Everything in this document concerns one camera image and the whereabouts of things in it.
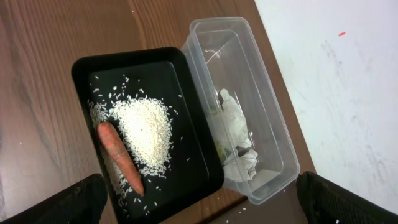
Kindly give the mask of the yellow snack wrapper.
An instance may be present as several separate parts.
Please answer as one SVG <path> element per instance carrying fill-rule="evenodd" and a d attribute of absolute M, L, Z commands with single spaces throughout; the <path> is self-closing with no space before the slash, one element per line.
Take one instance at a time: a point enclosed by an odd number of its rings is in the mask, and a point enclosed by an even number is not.
<path fill-rule="evenodd" d="M 212 122 L 211 133 L 215 141 L 218 156 L 220 161 L 224 163 L 231 155 L 231 150 L 229 149 L 229 139 L 222 124 L 221 115 L 215 107 L 210 108 L 210 117 L 208 120 Z"/>

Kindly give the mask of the white tissue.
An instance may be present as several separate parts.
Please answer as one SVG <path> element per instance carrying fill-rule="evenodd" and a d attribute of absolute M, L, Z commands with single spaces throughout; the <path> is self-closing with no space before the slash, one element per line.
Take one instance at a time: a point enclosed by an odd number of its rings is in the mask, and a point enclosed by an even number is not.
<path fill-rule="evenodd" d="M 243 115 L 236 100 L 229 94 L 228 90 L 223 88 L 220 91 L 223 108 L 223 119 L 231 135 L 233 147 L 248 148 L 252 142 L 248 136 L 248 127 L 246 118 Z"/>
<path fill-rule="evenodd" d="M 257 157 L 258 153 L 253 149 L 250 149 L 238 158 L 235 158 L 234 154 L 231 154 L 223 162 L 224 176 L 235 182 L 252 180 L 257 174 L 255 168 L 258 163 Z"/>

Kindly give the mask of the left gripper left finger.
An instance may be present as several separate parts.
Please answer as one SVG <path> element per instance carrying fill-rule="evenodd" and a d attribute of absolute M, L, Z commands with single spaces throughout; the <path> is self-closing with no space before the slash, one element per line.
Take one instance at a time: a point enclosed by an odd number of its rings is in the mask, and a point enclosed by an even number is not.
<path fill-rule="evenodd" d="M 103 176 L 92 174 L 3 222 L 98 224 L 107 201 L 108 191 Z"/>

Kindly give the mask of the orange carrot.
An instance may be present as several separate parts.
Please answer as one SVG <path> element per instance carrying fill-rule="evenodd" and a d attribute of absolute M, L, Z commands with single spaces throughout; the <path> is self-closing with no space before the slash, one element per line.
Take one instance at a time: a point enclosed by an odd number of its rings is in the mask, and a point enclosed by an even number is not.
<path fill-rule="evenodd" d="M 97 125 L 96 132 L 106 152 L 116 163 L 132 189 L 143 196 L 144 186 L 141 177 L 114 126 L 109 122 L 102 122 Z"/>

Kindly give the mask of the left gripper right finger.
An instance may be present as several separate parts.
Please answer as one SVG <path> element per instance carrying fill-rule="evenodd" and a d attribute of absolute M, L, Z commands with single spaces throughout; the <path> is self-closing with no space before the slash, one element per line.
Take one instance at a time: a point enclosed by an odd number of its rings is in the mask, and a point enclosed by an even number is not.
<path fill-rule="evenodd" d="M 397 215 L 313 173 L 300 174 L 297 197 L 309 223 L 397 223 Z"/>

